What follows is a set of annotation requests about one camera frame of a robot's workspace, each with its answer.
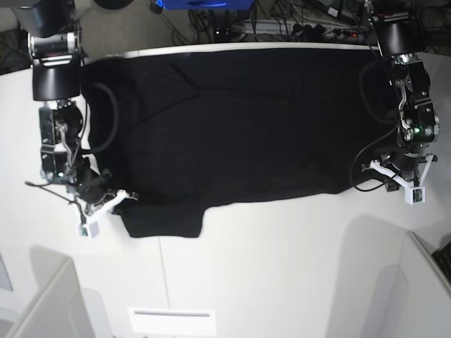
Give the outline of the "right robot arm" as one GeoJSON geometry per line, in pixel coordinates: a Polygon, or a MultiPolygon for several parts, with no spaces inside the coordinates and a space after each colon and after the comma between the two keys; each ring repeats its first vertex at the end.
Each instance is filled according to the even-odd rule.
{"type": "Polygon", "coordinates": [[[87,117],[74,99],[82,89],[84,65],[82,37],[74,1],[10,1],[18,22],[27,32],[27,48],[32,68],[32,94],[42,102],[39,127],[42,176],[41,186],[63,185],[72,195],[70,202],[80,214],[80,224],[95,223],[134,193],[113,189],[108,170],[96,173],[88,158],[106,150],[118,133],[119,106],[112,89],[102,83],[90,86],[105,94],[112,107],[111,131],[99,145],[84,149],[87,117]]]}

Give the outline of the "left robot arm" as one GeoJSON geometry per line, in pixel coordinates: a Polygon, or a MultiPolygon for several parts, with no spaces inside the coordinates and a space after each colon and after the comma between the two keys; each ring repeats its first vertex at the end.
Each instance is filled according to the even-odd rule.
{"type": "Polygon", "coordinates": [[[440,134],[430,96],[431,80],[419,57],[426,50],[420,20],[415,6],[403,2],[365,1],[364,6],[381,56],[390,63],[390,83],[399,98],[396,146],[383,165],[417,188],[426,178],[419,172],[419,164],[432,162],[425,151],[440,134]]]}

